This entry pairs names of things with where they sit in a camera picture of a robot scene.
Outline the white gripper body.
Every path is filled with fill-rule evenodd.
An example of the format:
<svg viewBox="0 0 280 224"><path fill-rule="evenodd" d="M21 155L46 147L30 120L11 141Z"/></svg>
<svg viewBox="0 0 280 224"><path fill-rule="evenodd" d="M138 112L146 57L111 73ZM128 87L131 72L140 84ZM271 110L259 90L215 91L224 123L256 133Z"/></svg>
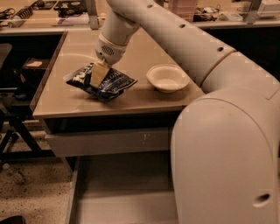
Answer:
<svg viewBox="0 0 280 224"><path fill-rule="evenodd" d="M96 55L100 60L114 65L122 58L127 44L128 40L124 35L113 34L107 37L101 32L96 43Z"/></svg>

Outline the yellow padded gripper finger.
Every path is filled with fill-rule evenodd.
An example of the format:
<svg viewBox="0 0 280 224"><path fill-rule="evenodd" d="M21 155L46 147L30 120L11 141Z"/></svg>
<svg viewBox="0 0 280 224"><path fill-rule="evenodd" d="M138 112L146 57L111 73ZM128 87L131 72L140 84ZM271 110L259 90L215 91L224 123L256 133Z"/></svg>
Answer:
<svg viewBox="0 0 280 224"><path fill-rule="evenodd" d="M109 72L110 66L105 59L98 60L93 64L90 85L98 88Z"/></svg>

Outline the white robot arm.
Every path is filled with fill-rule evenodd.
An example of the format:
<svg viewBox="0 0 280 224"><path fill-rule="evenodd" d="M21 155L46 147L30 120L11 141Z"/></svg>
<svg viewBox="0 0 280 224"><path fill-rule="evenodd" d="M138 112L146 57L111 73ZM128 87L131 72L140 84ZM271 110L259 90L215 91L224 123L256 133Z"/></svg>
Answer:
<svg viewBox="0 0 280 224"><path fill-rule="evenodd" d="M106 1L99 59L115 64L143 28L204 93L171 134L178 223L278 224L278 80L154 0Z"/></svg>

